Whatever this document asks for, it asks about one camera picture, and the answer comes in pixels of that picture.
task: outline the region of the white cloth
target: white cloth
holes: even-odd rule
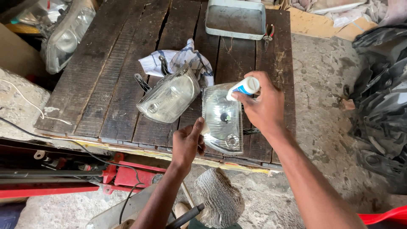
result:
[[[157,50],[140,61],[143,70],[148,75],[163,77],[161,73],[161,61],[159,56],[164,56],[167,60],[168,71],[175,73],[184,65],[184,61],[189,64],[195,73],[201,88],[214,85],[212,67],[204,56],[198,50],[194,50],[194,40],[188,39],[185,48],[180,51]]]

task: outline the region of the left hand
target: left hand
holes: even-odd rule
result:
[[[205,120],[200,117],[194,125],[186,126],[174,132],[171,165],[179,169],[185,176],[191,170],[191,164],[195,155],[197,153],[201,156],[205,154],[206,145],[204,137],[201,135],[204,122]]]

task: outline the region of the hand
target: hand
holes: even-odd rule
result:
[[[186,126],[174,132],[173,135],[173,159],[171,165],[178,169],[184,176],[191,170],[195,155],[205,154],[206,145],[201,135],[205,120],[200,117],[194,125]]]
[[[250,122],[263,135],[279,134],[285,130],[284,125],[284,93],[271,82],[267,72],[252,71],[245,75],[253,76],[260,82],[260,96],[254,100],[249,95],[233,92],[232,97],[239,100],[245,107]]]

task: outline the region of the white wire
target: white wire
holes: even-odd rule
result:
[[[62,121],[62,122],[64,122],[64,123],[68,124],[68,125],[72,125],[72,123],[69,122],[69,121],[65,121],[65,120],[62,120],[62,119],[56,119],[56,118],[51,118],[51,117],[46,117],[46,116],[44,116],[44,113],[42,112],[42,110],[39,109],[39,108],[38,108],[36,105],[34,105],[33,103],[31,103],[31,102],[23,95],[23,93],[21,93],[21,91],[20,91],[13,83],[11,83],[10,81],[5,80],[5,79],[0,79],[0,80],[1,80],[1,81],[4,81],[4,82],[6,82],[6,83],[11,84],[11,85],[18,91],[18,93],[20,93],[20,95],[23,97],[23,99],[25,99],[25,101],[27,101],[29,104],[31,104],[31,105],[33,105],[35,108],[37,108],[37,109],[41,112],[41,118],[42,118],[42,119],[44,119],[44,118],[55,119],[55,120]]]

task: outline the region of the right hand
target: right hand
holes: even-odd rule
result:
[[[250,122],[263,134],[285,130],[284,93],[273,85],[267,72],[252,71],[244,77],[248,76],[260,82],[260,96],[254,100],[247,94],[233,92],[232,97],[243,104]]]

